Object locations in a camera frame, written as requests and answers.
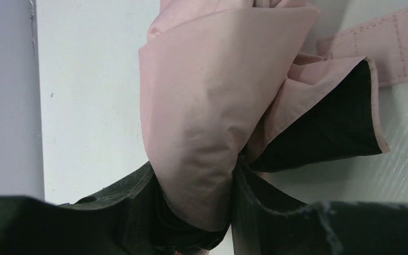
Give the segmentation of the pink and black umbrella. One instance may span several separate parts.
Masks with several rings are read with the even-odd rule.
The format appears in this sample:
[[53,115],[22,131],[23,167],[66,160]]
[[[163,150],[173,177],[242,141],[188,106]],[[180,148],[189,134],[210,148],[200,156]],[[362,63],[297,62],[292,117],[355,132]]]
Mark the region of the pink and black umbrella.
[[408,82],[408,8],[320,39],[307,1],[161,1],[139,50],[144,148],[160,185],[153,241],[206,254],[233,173],[383,154],[378,90]]

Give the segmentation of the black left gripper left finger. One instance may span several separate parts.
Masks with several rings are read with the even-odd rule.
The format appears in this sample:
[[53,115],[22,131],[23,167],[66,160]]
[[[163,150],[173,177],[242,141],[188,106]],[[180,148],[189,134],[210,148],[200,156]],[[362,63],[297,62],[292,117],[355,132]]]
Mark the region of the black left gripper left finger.
[[0,254],[174,254],[151,240],[157,192],[146,163],[74,204],[0,196]]

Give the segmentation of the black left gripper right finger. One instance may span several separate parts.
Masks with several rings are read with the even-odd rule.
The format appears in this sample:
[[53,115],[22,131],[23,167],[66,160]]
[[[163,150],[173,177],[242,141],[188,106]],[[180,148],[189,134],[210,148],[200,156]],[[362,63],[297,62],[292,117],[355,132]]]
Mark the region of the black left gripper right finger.
[[235,254],[408,254],[408,203],[303,203],[256,175],[233,173]]

